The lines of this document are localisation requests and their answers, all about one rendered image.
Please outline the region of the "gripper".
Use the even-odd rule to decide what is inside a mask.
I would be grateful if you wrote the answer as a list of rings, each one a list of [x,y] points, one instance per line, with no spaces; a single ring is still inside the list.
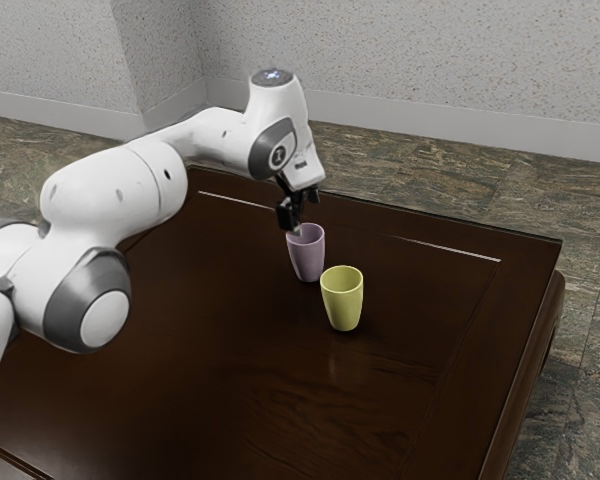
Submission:
[[[278,225],[285,232],[298,235],[301,225],[302,204],[305,202],[319,204],[319,187],[317,184],[313,184],[306,188],[293,190],[282,173],[276,175],[276,183],[286,196],[275,207]]]

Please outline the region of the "purple cup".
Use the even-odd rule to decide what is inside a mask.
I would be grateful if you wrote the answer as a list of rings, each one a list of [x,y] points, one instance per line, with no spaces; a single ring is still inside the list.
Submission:
[[[302,223],[297,232],[286,233],[286,244],[297,278],[303,282],[318,281],[324,269],[324,229],[315,223]]]

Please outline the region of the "yellow-green cup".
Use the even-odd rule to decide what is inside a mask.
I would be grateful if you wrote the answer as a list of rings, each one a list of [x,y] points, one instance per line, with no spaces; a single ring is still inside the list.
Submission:
[[[331,326],[341,332],[354,330],[363,305],[362,272],[353,266],[333,266],[322,273],[320,288]]]

